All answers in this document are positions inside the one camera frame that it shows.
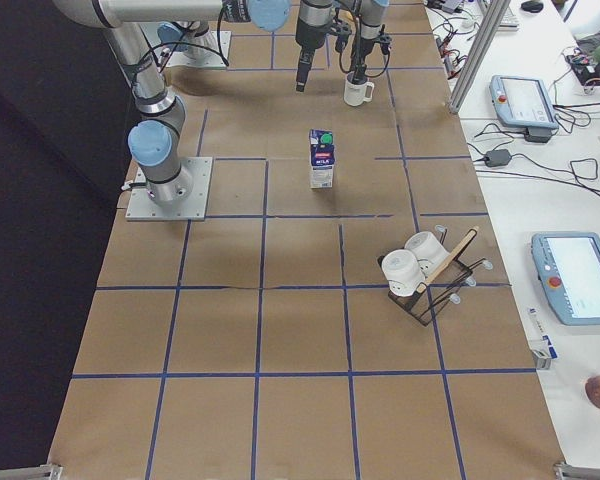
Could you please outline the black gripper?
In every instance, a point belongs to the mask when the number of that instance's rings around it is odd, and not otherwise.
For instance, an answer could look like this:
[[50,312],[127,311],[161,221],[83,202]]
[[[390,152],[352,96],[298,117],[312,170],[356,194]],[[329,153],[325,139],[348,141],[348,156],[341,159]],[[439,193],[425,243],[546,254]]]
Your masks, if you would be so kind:
[[331,28],[331,0],[301,0],[296,23],[296,43],[302,48],[296,71],[296,91],[304,92],[312,69],[314,51],[321,48]]
[[384,67],[389,64],[391,56],[391,37],[385,32],[385,25],[367,25],[359,22],[355,27],[354,43],[350,54],[350,67],[353,83],[366,83],[366,57],[375,46],[379,46],[384,58]]

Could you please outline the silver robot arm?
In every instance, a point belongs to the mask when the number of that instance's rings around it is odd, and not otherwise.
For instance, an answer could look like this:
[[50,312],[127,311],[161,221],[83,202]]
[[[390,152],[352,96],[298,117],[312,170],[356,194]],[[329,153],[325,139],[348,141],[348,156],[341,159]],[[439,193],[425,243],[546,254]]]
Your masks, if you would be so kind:
[[310,216],[335,209],[313,190],[306,137],[332,129],[341,79],[319,59],[296,88],[288,1],[59,1],[99,30],[140,119],[123,137],[136,173],[120,211],[132,221]]
[[[296,90],[302,92],[312,69],[315,52],[329,36],[336,38],[340,71],[349,82],[360,85],[367,74],[367,56],[378,47],[387,67],[391,57],[390,35],[385,32],[387,1],[301,1],[297,15],[295,42],[301,48],[296,72]],[[152,50],[160,70],[166,69],[177,54],[194,61],[208,56],[229,64],[221,40],[221,24],[252,23],[274,32],[286,23],[289,1],[224,1],[216,15],[216,28],[206,20],[163,22],[157,28],[159,43]]]

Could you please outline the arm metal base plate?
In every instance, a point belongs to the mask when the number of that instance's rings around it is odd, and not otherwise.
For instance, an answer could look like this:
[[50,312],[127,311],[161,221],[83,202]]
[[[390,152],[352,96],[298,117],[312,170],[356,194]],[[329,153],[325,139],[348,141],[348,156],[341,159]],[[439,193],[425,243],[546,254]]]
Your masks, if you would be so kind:
[[179,175],[165,184],[149,182],[137,169],[125,218],[128,221],[204,221],[212,177],[212,157],[181,157]]
[[231,32],[208,29],[205,32],[178,34],[177,42],[171,47],[172,53],[167,67],[191,67],[200,69],[225,69],[223,58],[229,58]]

